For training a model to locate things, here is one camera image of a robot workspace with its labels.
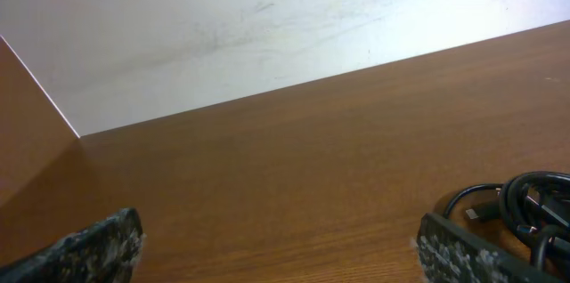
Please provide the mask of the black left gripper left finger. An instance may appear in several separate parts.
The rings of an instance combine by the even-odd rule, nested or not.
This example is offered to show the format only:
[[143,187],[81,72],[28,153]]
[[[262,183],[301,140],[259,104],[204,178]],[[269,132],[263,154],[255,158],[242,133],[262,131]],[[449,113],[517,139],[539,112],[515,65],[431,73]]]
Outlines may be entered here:
[[2,283],[128,283],[143,250],[136,209],[104,220],[1,268]]

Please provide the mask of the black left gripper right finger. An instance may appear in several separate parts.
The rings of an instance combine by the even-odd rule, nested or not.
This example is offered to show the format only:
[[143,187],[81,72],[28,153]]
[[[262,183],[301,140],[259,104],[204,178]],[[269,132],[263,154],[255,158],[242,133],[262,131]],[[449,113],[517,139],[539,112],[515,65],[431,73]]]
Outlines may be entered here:
[[439,214],[425,214],[416,239],[419,264],[428,282],[559,283]]

